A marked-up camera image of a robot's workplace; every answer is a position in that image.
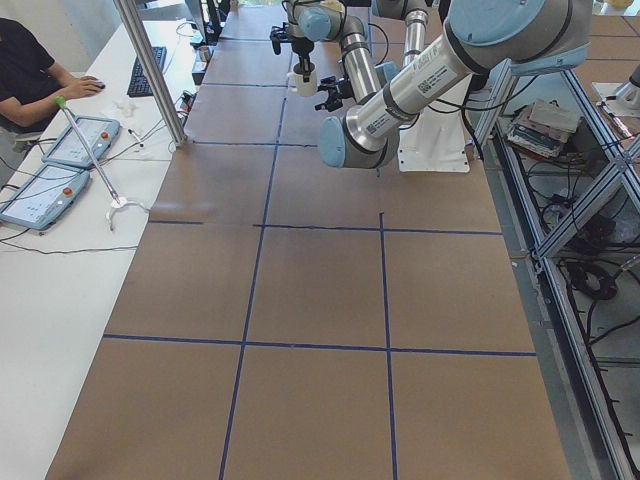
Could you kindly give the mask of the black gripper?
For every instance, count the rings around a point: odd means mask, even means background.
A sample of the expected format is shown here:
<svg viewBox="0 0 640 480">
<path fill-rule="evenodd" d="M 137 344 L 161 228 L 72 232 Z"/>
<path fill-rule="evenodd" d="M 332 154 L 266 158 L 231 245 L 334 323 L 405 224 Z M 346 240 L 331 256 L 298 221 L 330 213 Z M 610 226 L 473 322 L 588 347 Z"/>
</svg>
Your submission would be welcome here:
<svg viewBox="0 0 640 480">
<path fill-rule="evenodd" d="M 304 83 L 309 83 L 313 73 L 313 63 L 309 55 L 314 50 L 314 42 L 304 35 L 301 27 L 293 22 L 289 22 L 287 27 L 272 26 L 269 40 L 275 55 L 281 54 L 283 44 L 291 43 L 293 52 L 298 55 L 296 72 Z"/>
<path fill-rule="evenodd" d="M 314 109 L 316 111 L 336 111 L 343 107 L 343 100 L 351 99 L 354 97 L 352 84 L 349 78 L 337 79 L 335 76 L 329 76 L 320 80 L 317 87 L 318 91 L 334 91 L 335 95 L 331 94 L 324 102 L 316 104 Z"/>
</svg>

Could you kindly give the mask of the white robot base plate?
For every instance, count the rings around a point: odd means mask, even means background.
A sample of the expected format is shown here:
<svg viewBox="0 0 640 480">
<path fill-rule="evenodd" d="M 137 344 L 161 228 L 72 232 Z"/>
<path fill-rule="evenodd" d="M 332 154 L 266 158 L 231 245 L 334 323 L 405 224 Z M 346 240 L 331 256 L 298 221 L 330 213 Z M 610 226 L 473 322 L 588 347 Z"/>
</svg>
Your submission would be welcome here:
<svg viewBox="0 0 640 480">
<path fill-rule="evenodd" d="M 410 126 L 400 129 L 401 172 L 468 173 L 465 129 L 458 110 L 425 108 Z"/>
</svg>

